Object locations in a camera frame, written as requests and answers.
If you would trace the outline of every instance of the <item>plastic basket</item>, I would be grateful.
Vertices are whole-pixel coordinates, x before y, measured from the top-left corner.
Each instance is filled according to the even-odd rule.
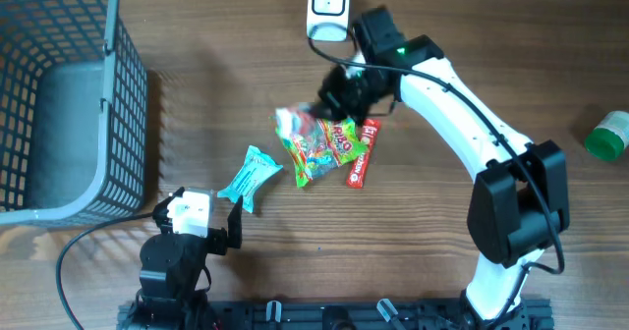
[[[118,0],[0,0],[0,224],[142,205],[146,70]]]

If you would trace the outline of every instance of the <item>basket bottom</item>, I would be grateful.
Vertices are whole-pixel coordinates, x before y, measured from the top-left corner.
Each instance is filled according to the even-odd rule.
[[[103,62],[52,67],[35,94],[24,208],[73,202],[91,184],[98,164]]]

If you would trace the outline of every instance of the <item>green lid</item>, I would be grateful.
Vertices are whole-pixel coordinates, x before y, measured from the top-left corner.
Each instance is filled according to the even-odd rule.
[[[612,161],[625,149],[625,144],[617,134],[608,129],[596,128],[586,138],[586,148],[596,158]]]

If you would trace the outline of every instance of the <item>gray basket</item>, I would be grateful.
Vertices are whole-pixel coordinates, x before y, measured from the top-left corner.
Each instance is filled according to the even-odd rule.
[[[0,73],[0,224],[137,211],[146,70],[118,0],[0,0]]]

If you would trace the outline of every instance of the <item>wooden surface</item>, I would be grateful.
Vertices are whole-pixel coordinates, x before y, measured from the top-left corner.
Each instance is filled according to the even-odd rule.
[[[566,272],[534,271],[525,294],[551,298],[558,329],[629,322],[629,154],[595,159],[582,142],[611,110],[629,109],[627,0],[352,0],[386,4],[407,36],[426,33],[498,116],[568,159]],[[466,215],[472,184],[415,113],[384,120],[361,191],[348,167],[303,190],[269,123],[273,108],[315,99],[329,65],[305,41],[306,0],[121,0],[149,69],[148,199],[179,186],[222,189],[248,145],[286,171],[244,216],[242,250],[209,257],[213,300],[458,297],[478,251]],[[327,47],[347,54],[349,46]],[[231,204],[219,203],[214,225]],[[0,228],[0,328],[69,329],[54,284],[61,247],[79,230]],[[110,329],[139,288],[152,222],[85,238],[68,254],[65,289],[87,329]],[[553,253],[543,261],[554,264]]]

